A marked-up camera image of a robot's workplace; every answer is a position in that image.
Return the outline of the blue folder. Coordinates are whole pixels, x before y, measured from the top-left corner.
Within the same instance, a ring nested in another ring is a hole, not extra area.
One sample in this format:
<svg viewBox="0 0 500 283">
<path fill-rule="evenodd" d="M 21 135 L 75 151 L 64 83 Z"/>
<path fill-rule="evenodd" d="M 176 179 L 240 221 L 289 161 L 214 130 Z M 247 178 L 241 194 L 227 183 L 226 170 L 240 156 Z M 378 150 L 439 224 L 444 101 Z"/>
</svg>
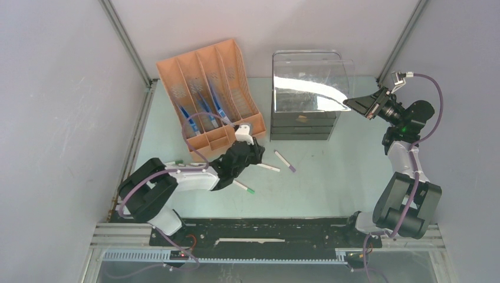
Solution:
<svg viewBox="0 0 500 283">
<path fill-rule="evenodd" d="M 201 95 L 200 92 L 197 92 L 197 101 L 198 101 L 198 104 L 201 106 L 201 108 L 203 109 L 204 112 L 207 112 L 207 113 L 211 113 L 211 109 L 209 107 L 209 104 L 207 103 L 207 101 L 205 100 L 205 98 L 203 97 L 203 95 Z M 218 122 L 216 121 L 216 118 L 214 116 L 211 116 L 211 115 L 208 115 L 208 118 L 210 120 L 210 122 L 212 123 L 213 127 L 215 129 L 217 129 L 219 127 L 219 124 Z"/>
<path fill-rule="evenodd" d="M 193 118 L 190 118 L 190 114 L 185 110 L 185 108 L 183 108 L 182 106 L 180 106 L 179 104 L 177 104 L 177 107 L 178 109 L 182 112 L 182 114 L 184 115 L 186 121 L 189 123 L 189 125 L 191 126 L 194 134 L 196 136 L 200 135 L 201 132 L 197 126 L 197 124 L 195 123 L 194 119 Z"/>
<path fill-rule="evenodd" d="M 215 89 L 211 80 L 208 80 L 208 85 L 209 85 L 209 90 L 210 90 L 212 100 L 213 100 L 213 103 L 215 105 L 217 113 L 226 121 L 231 121 L 230 118 L 227 116 L 227 114 L 224 111 L 224 108 L 221 104 L 221 100 L 220 100 L 218 93 L 216 92 L 216 89 Z"/>
</svg>

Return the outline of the white marker purple cap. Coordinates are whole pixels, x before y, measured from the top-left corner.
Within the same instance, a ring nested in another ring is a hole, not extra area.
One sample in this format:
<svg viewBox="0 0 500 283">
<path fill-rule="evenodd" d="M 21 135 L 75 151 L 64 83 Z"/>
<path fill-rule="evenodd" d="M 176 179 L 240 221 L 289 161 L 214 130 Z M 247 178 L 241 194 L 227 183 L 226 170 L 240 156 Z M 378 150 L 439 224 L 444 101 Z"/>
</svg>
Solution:
<svg viewBox="0 0 500 283">
<path fill-rule="evenodd" d="M 296 168 L 277 150 L 274 150 L 275 155 L 289 168 L 290 171 L 296 172 Z"/>
</svg>

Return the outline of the grey transparent drawer unit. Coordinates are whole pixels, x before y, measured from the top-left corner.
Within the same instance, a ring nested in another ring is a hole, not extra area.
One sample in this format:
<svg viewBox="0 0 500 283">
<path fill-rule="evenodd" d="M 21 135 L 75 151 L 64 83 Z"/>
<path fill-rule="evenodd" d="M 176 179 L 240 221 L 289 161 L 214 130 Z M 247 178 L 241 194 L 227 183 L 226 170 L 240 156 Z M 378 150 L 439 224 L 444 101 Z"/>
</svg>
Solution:
<svg viewBox="0 0 500 283">
<path fill-rule="evenodd" d="M 327 141 L 354 92 L 353 60 L 334 50 L 280 50 L 272 56 L 272 141 Z M 299 120 L 299 115 L 307 120 Z"/>
</svg>

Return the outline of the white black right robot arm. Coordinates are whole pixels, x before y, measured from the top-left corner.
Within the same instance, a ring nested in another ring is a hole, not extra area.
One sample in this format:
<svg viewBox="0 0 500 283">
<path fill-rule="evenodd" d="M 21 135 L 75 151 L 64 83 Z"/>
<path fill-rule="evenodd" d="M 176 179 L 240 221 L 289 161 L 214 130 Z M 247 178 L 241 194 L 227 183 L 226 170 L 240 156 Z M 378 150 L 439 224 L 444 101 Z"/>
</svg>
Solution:
<svg viewBox="0 0 500 283">
<path fill-rule="evenodd" d="M 343 103 L 369 120 L 380 117 L 390 124 L 382 144 L 393 169 L 393 176 L 374 207 L 371 223 L 366 222 L 365 214 L 359 214 L 357 223 L 343 230 L 345 243 L 359 246 L 366 240 L 366 232 L 379 231 L 422 238 L 442 195 L 440 186 L 431 183 L 423 173 L 418 158 L 420 131 L 434 115 L 433 106 L 417 100 L 405 108 L 385 87 Z"/>
</svg>

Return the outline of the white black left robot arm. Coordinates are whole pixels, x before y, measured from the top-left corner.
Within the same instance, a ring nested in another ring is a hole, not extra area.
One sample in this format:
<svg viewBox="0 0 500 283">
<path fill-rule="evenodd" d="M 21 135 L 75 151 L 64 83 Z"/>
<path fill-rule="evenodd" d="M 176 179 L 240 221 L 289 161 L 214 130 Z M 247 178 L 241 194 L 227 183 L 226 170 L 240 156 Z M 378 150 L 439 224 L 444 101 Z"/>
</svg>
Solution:
<svg viewBox="0 0 500 283">
<path fill-rule="evenodd" d="M 151 158 L 120 184 L 119 215 L 148 223 L 171 245 L 180 245 L 186 238 L 185 223 L 167 206 L 171 196 L 188 190 L 222 190 L 248 166 L 260 164 L 264 153 L 265 148 L 257 142 L 236 141 L 207 165 L 164 164 Z"/>
</svg>

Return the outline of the orange plastic desk organizer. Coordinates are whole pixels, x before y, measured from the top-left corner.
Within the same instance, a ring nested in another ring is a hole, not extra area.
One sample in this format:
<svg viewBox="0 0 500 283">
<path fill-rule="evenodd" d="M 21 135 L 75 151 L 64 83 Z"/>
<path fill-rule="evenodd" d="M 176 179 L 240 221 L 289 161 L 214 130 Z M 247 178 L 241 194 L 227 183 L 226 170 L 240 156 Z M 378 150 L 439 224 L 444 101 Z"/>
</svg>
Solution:
<svg viewBox="0 0 500 283">
<path fill-rule="evenodd" d="M 254 137 L 265 137 L 264 118 L 251 96 L 235 40 L 158 61 L 156 67 L 193 160 L 217 157 L 235 142 L 234 129 L 219 116 L 233 124 L 249 123 Z"/>
</svg>

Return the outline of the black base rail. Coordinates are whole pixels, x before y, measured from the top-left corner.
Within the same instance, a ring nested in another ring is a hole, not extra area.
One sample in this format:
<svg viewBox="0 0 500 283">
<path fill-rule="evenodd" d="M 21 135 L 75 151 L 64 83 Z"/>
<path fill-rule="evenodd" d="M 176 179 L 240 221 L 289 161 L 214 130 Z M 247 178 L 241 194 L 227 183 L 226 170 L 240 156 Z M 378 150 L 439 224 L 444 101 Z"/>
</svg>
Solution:
<svg viewBox="0 0 500 283">
<path fill-rule="evenodd" d="M 342 250 L 382 248 L 381 239 L 364 241 L 354 219 L 327 218 L 186 218 L 171 237 L 193 248 L 200 261 L 340 261 Z"/>
</svg>

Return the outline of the aluminium frame post right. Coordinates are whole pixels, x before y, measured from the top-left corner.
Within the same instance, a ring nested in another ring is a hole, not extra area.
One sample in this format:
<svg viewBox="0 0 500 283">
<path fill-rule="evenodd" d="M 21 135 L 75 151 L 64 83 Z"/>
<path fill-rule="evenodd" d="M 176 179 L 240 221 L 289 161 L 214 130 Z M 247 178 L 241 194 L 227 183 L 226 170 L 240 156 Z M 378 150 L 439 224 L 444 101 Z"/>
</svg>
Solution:
<svg viewBox="0 0 500 283">
<path fill-rule="evenodd" d="M 419 22 L 419 19 L 425 12 L 425 9 L 427 8 L 429 2 L 429 0 L 419 0 L 415 5 L 412 13 L 409 16 L 409 19 L 404 25 L 402 32 L 400 33 L 395 45 L 393 46 L 393 49 L 387 57 L 387 60 L 385 61 L 383 68 L 379 73 L 379 76 L 376 78 L 376 82 L 379 87 L 383 85 L 385 79 L 388 77 L 390 71 L 392 70 L 392 67 L 397 61 L 403 47 L 406 45 L 408 39 L 410 38 L 414 28 Z"/>
</svg>

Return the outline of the aluminium frame post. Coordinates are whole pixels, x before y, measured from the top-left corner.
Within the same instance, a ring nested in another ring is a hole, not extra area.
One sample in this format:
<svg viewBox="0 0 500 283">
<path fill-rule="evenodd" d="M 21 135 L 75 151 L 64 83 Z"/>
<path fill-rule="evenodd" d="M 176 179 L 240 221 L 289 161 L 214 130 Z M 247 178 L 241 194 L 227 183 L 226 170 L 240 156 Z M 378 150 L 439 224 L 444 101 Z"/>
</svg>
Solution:
<svg viewBox="0 0 500 283">
<path fill-rule="evenodd" d="M 145 86 L 147 88 L 150 88 L 151 85 L 153 84 L 153 79 L 151 76 L 148 74 L 146 67 L 144 66 L 144 63 L 142 59 L 139 56 L 139 53 L 137 52 L 127 30 L 126 27 L 124 26 L 122 20 L 120 19 L 120 16 L 110 0 L 98 0 L 99 4 L 101 5 L 104 13 L 106 14 L 108 20 L 111 23 L 111 26 L 115 30 L 115 33 L 117 34 L 120 42 L 122 43 L 124 49 L 126 50 L 126 53 L 130 57 L 130 59 L 133 62 L 133 65 L 135 66 L 136 70 L 139 72 L 140 78 L 142 79 L 142 82 L 144 82 Z"/>
<path fill-rule="evenodd" d="M 429 2 L 429 0 L 419 0 L 415 5 L 412 13 L 409 16 L 409 19 L 404 25 L 402 32 L 400 33 L 395 45 L 393 46 L 393 49 L 387 57 L 387 60 L 385 61 L 383 68 L 379 73 L 379 76 L 376 78 L 376 82 L 379 87 L 383 85 L 385 79 L 388 77 L 390 71 L 392 70 L 392 67 L 397 61 L 403 47 L 406 45 L 408 39 L 410 38 L 414 28 L 419 22 L 419 19 L 425 12 L 425 9 L 427 8 Z"/>
</svg>

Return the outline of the aluminium frame post left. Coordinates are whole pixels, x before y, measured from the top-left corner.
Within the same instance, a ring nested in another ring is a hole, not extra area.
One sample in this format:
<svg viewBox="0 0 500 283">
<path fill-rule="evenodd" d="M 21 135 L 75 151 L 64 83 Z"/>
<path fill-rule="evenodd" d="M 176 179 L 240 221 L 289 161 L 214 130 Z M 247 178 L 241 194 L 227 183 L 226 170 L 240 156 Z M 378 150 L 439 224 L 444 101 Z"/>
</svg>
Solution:
<svg viewBox="0 0 500 283">
<path fill-rule="evenodd" d="M 104 13 L 106 14 L 108 20 L 111 23 L 111 26 L 115 30 L 115 33 L 117 34 L 120 42 L 122 43 L 124 49 L 126 50 L 126 53 L 130 57 L 130 59 L 133 62 L 133 65 L 135 66 L 136 70 L 139 72 L 140 78 L 142 79 L 142 82 L 144 82 L 145 86 L 147 88 L 150 88 L 151 85 L 153 84 L 153 79 L 151 76 L 148 74 L 146 67 L 144 66 L 144 63 L 142 59 L 139 56 L 139 53 L 137 52 L 127 30 L 126 27 L 124 26 L 122 20 L 120 19 L 120 16 L 110 0 L 98 0 L 99 4 L 101 5 Z"/>
</svg>

